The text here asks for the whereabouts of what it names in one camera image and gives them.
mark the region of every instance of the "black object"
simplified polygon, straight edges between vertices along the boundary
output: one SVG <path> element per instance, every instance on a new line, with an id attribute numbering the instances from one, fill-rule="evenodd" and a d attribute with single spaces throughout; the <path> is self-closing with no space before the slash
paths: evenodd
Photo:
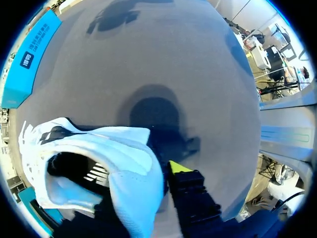
<path id="1" fill-rule="evenodd" d="M 168 170 L 169 188 L 185 238 L 274 237 L 282 229 L 279 209 L 260 210 L 241 223 L 235 219 L 224 222 L 220 205 L 206 191 L 199 171 L 173 174 L 170 164 Z"/>
<path id="2" fill-rule="evenodd" d="M 62 224 L 54 230 L 53 237 L 129 238 L 130 234 L 114 211 L 110 192 L 106 191 L 101 203 L 95 206 L 94 218 L 75 212 L 74 219 L 71 221 L 64 220 Z"/>
<path id="3" fill-rule="evenodd" d="M 39 206 L 38 202 L 35 199 L 30 201 L 30 206 L 35 214 L 51 231 L 55 230 L 58 227 L 58 223 L 52 217 L 50 217 L 49 214 L 47 214 L 42 207 Z"/>
<path id="4" fill-rule="evenodd" d="M 52 176 L 66 177 L 89 191 L 103 195 L 105 190 L 109 190 L 108 187 L 96 183 L 96 179 L 88 181 L 84 178 L 93 170 L 94 166 L 96 166 L 96 161 L 86 156 L 61 152 L 49 159 L 47 171 Z M 107 177 L 109 173 L 106 171 L 102 174 Z"/>
<path id="5" fill-rule="evenodd" d="M 297 196 L 303 195 L 303 194 L 305 194 L 304 191 L 297 192 L 297 193 L 293 194 L 293 195 L 290 196 L 289 198 L 285 199 L 283 202 L 277 204 L 277 205 L 272 209 L 272 211 L 275 211 L 275 210 L 280 209 L 285 203 L 287 203 L 288 201 L 292 200 L 294 197 L 297 197 Z"/>

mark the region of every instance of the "cable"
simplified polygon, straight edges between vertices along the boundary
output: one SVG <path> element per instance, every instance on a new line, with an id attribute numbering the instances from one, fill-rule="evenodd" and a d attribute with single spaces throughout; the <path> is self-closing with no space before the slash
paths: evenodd
<path id="1" fill-rule="evenodd" d="M 287 198 L 286 200 L 284 200 L 283 202 L 281 202 L 277 207 L 274 207 L 271 212 L 276 211 L 278 209 L 280 209 L 286 202 L 288 202 L 289 200 L 293 199 L 294 197 L 297 197 L 299 195 L 305 194 L 305 191 L 301 191 L 298 193 L 293 194 L 292 196 L 290 196 L 289 198 Z"/>

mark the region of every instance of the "white wall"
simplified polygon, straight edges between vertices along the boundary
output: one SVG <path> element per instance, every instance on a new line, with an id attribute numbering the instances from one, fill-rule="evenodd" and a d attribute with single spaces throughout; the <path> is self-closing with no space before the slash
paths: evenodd
<path id="1" fill-rule="evenodd" d="M 214 7 L 218 3 L 218 0 L 208 1 Z M 270 3 L 268 3 L 266 0 L 250 0 L 250 2 L 248 2 L 248 4 L 245 6 L 247 2 L 248 0 L 221 0 L 216 10 L 223 17 L 233 20 L 234 23 L 249 31 L 258 28 L 260 28 L 260 30 L 264 30 L 269 25 L 278 23 L 280 26 L 286 29 L 291 39 L 291 45 L 296 55 L 299 56 L 299 54 L 304 49 L 304 46 L 298 38 L 297 33 L 284 21 L 284 19 L 277 13 Z M 298 58 L 296 58 L 290 61 L 290 64 L 299 68 L 303 66 L 306 67 L 310 74 L 310 80 L 312 80 L 315 76 L 314 67 L 309 61 L 300 61 Z"/>
<path id="2" fill-rule="evenodd" d="M 220 1 L 217 11 L 228 20 L 232 20 L 249 0 L 208 0 L 213 7 Z"/>

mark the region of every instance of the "gray panel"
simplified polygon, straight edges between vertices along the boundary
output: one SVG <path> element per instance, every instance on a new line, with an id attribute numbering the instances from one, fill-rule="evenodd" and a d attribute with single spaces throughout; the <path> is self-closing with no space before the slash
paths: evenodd
<path id="1" fill-rule="evenodd" d="M 17 131 L 68 117 L 198 137 L 198 153 L 171 159 L 200 170 L 224 218 L 235 216 L 256 171 L 260 116 L 248 61 L 217 11 L 203 0 L 85 0 L 60 17 Z M 157 222 L 155 234 L 179 234 L 171 200 Z"/>

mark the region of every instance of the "person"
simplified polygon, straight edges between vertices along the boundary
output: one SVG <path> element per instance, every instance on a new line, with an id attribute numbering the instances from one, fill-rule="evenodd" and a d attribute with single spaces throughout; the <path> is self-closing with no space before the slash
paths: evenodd
<path id="1" fill-rule="evenodd" d="M 309 78 L 308 70 L 304 66 L 301 68 L 301 72 L 302 72 L 304 78 Z"/>

